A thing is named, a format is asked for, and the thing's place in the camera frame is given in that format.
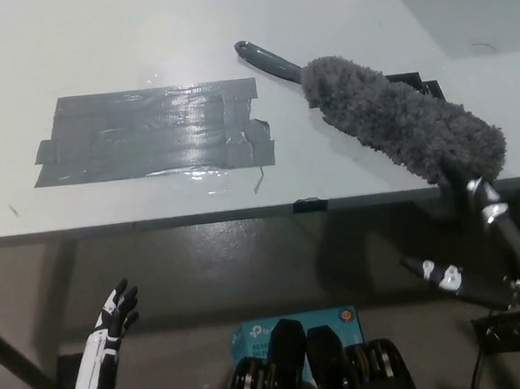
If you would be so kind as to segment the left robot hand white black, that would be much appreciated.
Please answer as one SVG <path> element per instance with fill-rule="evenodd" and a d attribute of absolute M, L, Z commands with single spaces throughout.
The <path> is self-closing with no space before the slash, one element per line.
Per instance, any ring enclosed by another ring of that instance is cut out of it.
<path fill-rule="evenodd" d="M 122 340 L 139 318 L 137 297 L 126 279 L 110 292 L 88 335 L 74 389 L 116 389 Z"/>

